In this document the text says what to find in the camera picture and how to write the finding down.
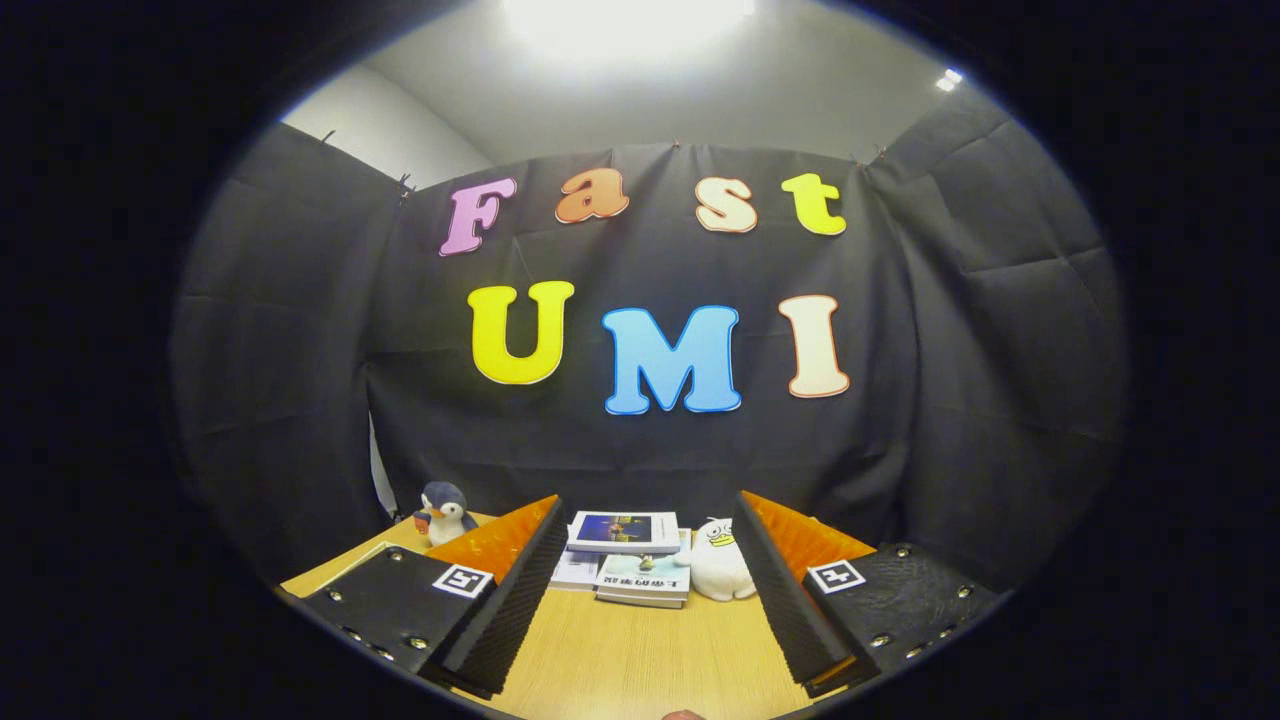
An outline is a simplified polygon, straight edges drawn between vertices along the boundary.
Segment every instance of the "bright light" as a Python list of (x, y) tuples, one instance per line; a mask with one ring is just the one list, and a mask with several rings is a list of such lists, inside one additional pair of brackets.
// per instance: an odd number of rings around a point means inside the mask
[(506, 0), (513, 29), (539, 50), (591, 63), (666, 58), (755, 13), (754, 0)]

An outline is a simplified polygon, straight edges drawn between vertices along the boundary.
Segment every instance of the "stack of books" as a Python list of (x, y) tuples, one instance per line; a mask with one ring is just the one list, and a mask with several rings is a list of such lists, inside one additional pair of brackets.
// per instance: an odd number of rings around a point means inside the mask
[(595, 591), (596, 600), (649, 607), (685, 606), (692, 533), (676, 527), (675, 512), (579, 512), (549, 588)]
[[(690, 534), (686, 528), (678, 529), (677, 550), (689, 550)], [(649, 607), (684, 607), (689, 600), (689, 566), (676, 565), (673, 555), (607, 556), (595, 577), (595, 598)]]

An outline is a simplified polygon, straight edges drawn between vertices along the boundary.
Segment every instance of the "table surface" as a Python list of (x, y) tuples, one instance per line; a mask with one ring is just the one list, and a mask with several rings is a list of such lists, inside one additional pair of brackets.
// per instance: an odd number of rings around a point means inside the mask
[[(385, 544), (430, 548), (407, 519), (282, 588), (306, 597)], [(669, 610), (556, 588), (543, 596), (503, 692), (489, 701), (453, 692), (529, 720), (659, 720), (676, 710), (758, 720), (822, 700), (791, 682), (759, 596), (716, 602), (690, 592), (684, 609)]]

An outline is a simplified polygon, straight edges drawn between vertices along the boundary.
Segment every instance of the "small figurine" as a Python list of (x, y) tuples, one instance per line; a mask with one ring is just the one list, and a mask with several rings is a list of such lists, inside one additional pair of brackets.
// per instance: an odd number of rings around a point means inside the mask
[(467, 530), (480, 527), (467, 512), (467, 498), (452, 483), (435, 480), (422, 488), (422, 510), (413, 514), (417, 532), (426, 524), (426, 539), (431, 546), (444, 544)]
[(712, 600), (728, 602), (755, 594), (755, 582), (733, 539), (733, 519), (708, 519), (710, 523), (698, 528), (694, 546), (672, 560), (687, 565), (694, 589)]

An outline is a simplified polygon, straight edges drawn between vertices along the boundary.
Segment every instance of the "letter m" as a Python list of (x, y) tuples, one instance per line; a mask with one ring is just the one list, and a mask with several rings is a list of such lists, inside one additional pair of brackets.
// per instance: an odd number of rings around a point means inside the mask
[(663, 410), (676, 406), (685, 378), (694, 375), (694, 387), (685, 396), (692, 413), (724, 413), (742, 404), (733, 391), (730, 333), (737, 324), (737, 310), (708, 305), (694, 310), (675, 347), (658, 328), (653, 315), (640, 307), (607, 313), (600, 323), (613, 333), (613, 397), (604, 409), (613, 415), (640, 415), (649, 410), (649, 398), (640, 392), (644, 378)]

